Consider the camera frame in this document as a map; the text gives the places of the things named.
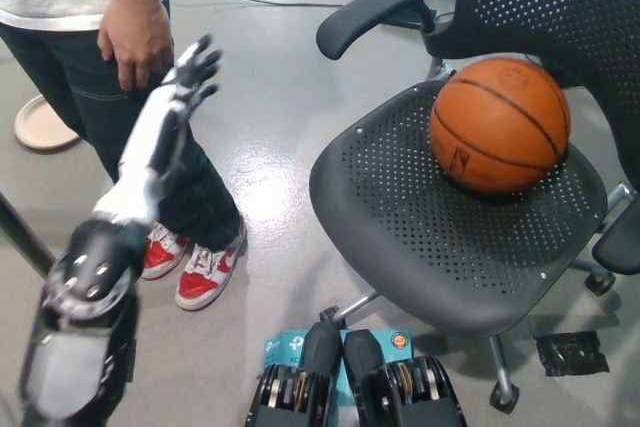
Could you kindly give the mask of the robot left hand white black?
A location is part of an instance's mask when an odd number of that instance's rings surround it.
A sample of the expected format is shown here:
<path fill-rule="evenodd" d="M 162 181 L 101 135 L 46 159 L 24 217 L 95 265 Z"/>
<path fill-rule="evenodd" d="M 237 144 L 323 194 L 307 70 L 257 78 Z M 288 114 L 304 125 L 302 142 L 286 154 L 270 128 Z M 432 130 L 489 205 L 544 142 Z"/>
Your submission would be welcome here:
<path fill-rule="evenodd" d="M 119 179 L 95 204 L 92 217 L 109 224 L 149 227 L 159 218 L 196 109 L 215 94 L 221 50 L 206 34 L 178 57 L 149 95 L 119 161 Z"/>

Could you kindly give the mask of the person left hand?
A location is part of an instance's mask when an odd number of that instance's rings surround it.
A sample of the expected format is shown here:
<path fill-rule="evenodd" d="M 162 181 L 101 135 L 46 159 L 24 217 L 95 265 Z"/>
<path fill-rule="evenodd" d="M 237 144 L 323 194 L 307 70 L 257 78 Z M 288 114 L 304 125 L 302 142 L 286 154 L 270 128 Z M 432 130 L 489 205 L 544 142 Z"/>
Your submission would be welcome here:
<path fill-rule="evenodd" d="M 114 60 L 124 91 L 144 88 L 164 75 L 174 48 L 166 8 L 159 0 L 110 0 L 97 39 L 105 61 Z"/>

